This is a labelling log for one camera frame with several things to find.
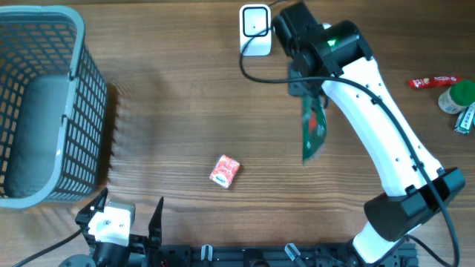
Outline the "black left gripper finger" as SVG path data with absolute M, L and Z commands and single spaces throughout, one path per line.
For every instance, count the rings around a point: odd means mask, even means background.
M 163 204 L 164 198 L 161 197 L 148 224 L 148 243 L 154 248 L 160 248 L 162 244 Z
M 108 189 L 103 188 L 92 201 L 79 211 L 76 215 L 75 223 L 79 226 L 87 226 L 96 212 L 104 211 L 107 196 Z

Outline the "green 3M gloves package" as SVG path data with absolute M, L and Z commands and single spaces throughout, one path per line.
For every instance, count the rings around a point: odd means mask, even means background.
M 302 163 L 306 165 L 324 149 L 327 117 L 320 96 L 301 97 Z

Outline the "red Nestle stick sachet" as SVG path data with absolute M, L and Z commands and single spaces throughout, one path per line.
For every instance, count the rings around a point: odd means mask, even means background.
M 462 78 L 460 76 L 435 76 L 423 79 L 411 79 L 408 80 L 407 83 L 411 88 L 425 89 L 455 85 L 461 81 Z

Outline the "green lid plastic jar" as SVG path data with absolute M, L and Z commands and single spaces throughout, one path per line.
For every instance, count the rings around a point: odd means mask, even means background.
M 438 99 L 439 107 L 449 114 L 456 114 L 474 103 L 474 82 L 463 80 L 452 85 Z

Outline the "green white candy bar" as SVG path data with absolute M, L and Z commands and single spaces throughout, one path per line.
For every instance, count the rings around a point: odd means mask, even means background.
M 475 103 L 472 103 L 464 109 L 458 116 L 454 130 L 460 134 L 469 134 L 471 132 L 474 120 Z

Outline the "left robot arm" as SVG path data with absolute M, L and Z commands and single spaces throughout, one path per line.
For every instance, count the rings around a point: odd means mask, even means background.
M 161 251 L 164 199 L 160 198 L 148 224 L 148 235 L 143 236 L 131 233 L 135 204 L 107 196 L 105 188 L 76 215 L 75 223 L 91 253 L 70 256 L 60 265 L 166 267 L 168 261 Z

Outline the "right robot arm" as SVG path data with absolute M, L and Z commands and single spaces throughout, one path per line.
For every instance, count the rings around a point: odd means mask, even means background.
M 419 141 L 354 23 L 325 25 L 298 2 L 284 8 L 272 26 L 292 59 L 290 77 L 336 103 L 378 171 L 383 191 L 365 203 L 367 224 L 352 246 L 361 263 L 380 263 L 407 234 L 447 211 L 465 186 L 462 172 L 443 168 Z

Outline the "white barcode scanner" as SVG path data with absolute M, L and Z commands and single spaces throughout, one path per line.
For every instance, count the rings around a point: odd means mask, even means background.
M 240 51 L 244 56 L 268 56 L 272 49 L 271 10 L 267 4 L 240 8 Z

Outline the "grey plastic shopping basket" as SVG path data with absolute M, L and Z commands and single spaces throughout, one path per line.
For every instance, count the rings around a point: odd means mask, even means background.
M 66 6 L 1 9 L 1 206 L 93 193 L 108 89 Z

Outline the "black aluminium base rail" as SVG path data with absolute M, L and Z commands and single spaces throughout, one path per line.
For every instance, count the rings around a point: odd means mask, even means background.
M 288 243 L 280 246 L 165 245 L 150 260 L 152 266 L 244 267 L 244 266 L 366 266 L 347 243 L 314 246 Z

